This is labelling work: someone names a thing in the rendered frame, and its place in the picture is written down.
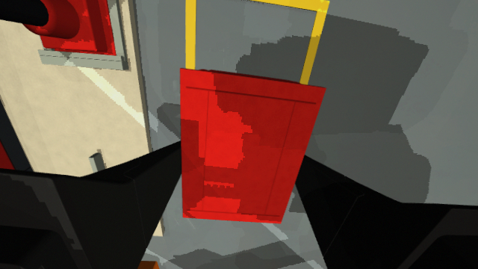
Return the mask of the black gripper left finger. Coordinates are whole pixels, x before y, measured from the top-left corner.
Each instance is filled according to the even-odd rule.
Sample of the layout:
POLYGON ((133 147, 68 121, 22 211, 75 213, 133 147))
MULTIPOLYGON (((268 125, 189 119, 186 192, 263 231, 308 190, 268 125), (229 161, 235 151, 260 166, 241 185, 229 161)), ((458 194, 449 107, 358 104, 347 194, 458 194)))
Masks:
POLYGON ((85 176, 0 168, 0 226, 59 233, 78 269, 137 269, 181 175, 181 141, 85 176))

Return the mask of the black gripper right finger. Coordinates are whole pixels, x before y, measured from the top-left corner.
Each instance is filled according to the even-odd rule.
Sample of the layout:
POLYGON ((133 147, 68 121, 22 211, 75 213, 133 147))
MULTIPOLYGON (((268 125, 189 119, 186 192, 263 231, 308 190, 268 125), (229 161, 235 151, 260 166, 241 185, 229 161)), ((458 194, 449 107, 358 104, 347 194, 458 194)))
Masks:
POLYGON ((478 205, 401 203, 306 155, 295 186, 327 269, 408 269, 443 235, 478 235, 478 205))

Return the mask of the yellow tape outline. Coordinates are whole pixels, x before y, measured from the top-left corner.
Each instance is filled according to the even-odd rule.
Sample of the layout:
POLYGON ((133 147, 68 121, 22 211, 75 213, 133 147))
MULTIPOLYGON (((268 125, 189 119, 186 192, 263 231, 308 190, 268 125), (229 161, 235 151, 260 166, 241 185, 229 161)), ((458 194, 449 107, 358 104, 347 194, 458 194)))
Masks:
MULTIPOLYGON (((323 23, 329 8, 327 0, 249 0, 267 4, 276 4, 286 7, 294 7, 304 10, 313 10, 316 12, 314 26, 312 28, 308 51, 305 56, 305 62, 302 68, 299 83, 308 85, 311 75, 317 46, 323 30, 323 23)), ((185 32, 186 32, 186 69, 195 70, 196 61, 196 0, 186 0, 185 12, 185 32)))

